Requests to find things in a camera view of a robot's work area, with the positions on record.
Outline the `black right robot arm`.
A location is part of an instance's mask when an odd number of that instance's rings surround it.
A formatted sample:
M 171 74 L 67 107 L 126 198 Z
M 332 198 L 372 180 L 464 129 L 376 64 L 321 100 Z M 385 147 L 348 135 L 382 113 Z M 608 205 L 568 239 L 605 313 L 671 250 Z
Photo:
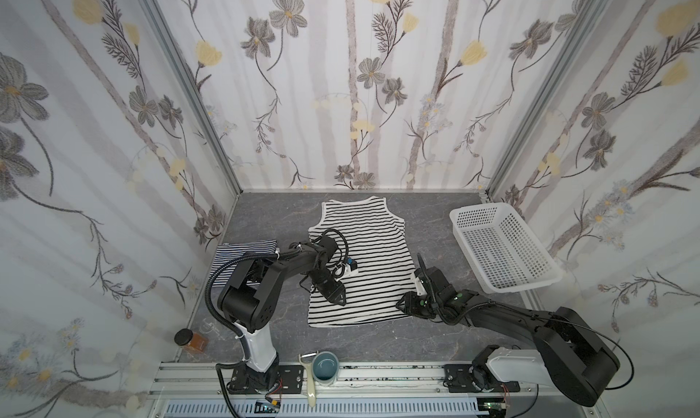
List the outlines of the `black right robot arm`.
M 400 312 L 450 326 L 483 328 L 532 344 L 553 386 L 578 405 L 595 405 L 621 367 L 602 336 L 575 310 L 527 310 L 474 290 L 455 290 L 434 267 L 419 268 L 415 275 L 426 294 L 406 292 L 396 304 Z

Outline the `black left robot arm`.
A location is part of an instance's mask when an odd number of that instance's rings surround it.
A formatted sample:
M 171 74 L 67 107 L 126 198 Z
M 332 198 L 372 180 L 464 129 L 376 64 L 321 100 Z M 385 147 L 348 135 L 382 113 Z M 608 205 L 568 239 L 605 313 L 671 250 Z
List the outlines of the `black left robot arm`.
M 339 270 L 348 260 L 347 242 L 338 244 L 326 234 L 293 244 L 288 251 L 245 252 L 213 269 L 205 304 L 211 316 L 241 341 L 246 366 L 268 374 L 278 362 L 268 324 L 285 281 L 296 276 L 309 280 L 323 301 L 343 307 L 346 287 Z

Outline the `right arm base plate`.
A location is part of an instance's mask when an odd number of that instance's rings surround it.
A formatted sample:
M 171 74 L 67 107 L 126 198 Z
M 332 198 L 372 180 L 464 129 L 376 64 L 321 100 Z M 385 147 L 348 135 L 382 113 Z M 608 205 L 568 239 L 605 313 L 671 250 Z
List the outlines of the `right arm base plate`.
M 512 394 L 520 392 L 517 382 L 497 381 L 485 365 L 446 364 L 443 386 L 451 394 Z

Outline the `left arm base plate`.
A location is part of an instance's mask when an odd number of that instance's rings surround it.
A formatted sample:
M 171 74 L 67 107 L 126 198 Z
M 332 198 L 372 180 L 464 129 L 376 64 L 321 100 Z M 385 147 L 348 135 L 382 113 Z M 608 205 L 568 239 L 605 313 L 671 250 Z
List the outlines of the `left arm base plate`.
M 306 371 L 300 364 L 273 364 L 267 372 L 256 372 L 246 363 L 237 363 L 223 377 L 229 394 L 300 394 Z

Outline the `black white striped tank top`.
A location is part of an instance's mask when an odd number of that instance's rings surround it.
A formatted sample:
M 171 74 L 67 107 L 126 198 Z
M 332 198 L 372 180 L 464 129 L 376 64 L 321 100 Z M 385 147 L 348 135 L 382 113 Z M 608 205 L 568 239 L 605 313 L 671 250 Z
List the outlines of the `black white striped tank top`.
M 318 237 L 329 228 L 342 233 L 342 238 L 329 236 L 357 267 L 339 279 L 346 287 L 344 306 L 330 303 L 317 290 L 311 293 L 309 326 L 330 329 L 404 318 L 397 303 L 404 294 L 417 290 L 404 219 L 389 210 L 383 197 L 330 200 L 322 204 L 321 219 L 308 230 L 309 237 Z

